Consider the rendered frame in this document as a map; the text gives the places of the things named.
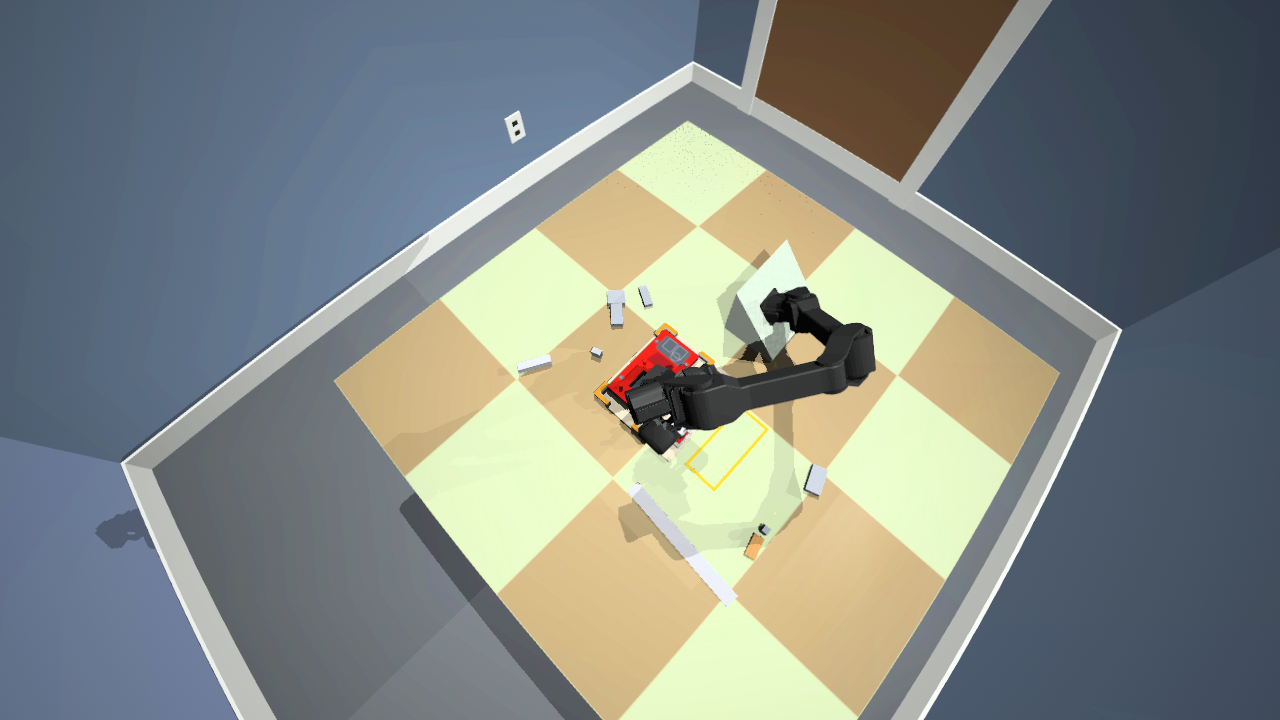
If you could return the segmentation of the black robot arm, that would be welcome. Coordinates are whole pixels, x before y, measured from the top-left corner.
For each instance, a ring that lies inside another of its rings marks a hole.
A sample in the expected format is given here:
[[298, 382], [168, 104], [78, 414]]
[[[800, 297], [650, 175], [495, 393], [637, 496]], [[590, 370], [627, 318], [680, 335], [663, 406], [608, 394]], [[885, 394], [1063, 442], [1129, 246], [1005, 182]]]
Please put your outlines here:
[[870, 327], [858, 322], [844, 325], [820, 310], [817, 293], [806, 286], [786, 293], [773, 288], [760, 307], [771, 325], [788, 322], [795, 334], [810, 332], [826, 345], [824, 352], [817, 361], [741, 378], [719, 374], [714, 364], [684, 368], [677, 374], [654, 365], [639, 387], [625, 391], [635, 425], [671, 415], [675, 427], [716, 430], [753, 409], [812, 395], [838, 395], [876, 372]]

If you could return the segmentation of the orange-brown flat block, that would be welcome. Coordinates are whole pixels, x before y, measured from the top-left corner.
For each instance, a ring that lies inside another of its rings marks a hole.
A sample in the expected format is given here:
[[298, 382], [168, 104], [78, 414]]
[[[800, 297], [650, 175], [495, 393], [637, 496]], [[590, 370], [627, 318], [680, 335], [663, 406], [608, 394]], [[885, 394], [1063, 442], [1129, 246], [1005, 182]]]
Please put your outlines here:
[[765, 541], [765, 538], [763, 538], [763, 537], [756, 536], [755, 533], [753, 533], [751, 541], [748, 543], [748, 547], [746, 547], [744, 555], [748, 556], [748, 559], [750, 557], [750, 559], [755, 560], [756, 555], [762, 550], [762, 544], [763, 544], [764, 541]]

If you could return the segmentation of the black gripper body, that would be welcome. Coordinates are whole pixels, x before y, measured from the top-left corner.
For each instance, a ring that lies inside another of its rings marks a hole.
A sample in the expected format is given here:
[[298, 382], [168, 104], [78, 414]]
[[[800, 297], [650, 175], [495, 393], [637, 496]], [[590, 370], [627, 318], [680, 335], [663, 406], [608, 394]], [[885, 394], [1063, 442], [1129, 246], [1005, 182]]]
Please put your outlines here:
[[673, 423], [672, 416], [667, 420], [662, 419], [658, 421], [654, 419], [652, 421], [643, 423], [643, 425], [637, 428], [637, 436], [658, 455], [664, 455], [675, 445], [675, 436], [678, 433], [678, 427], [672, 425]]

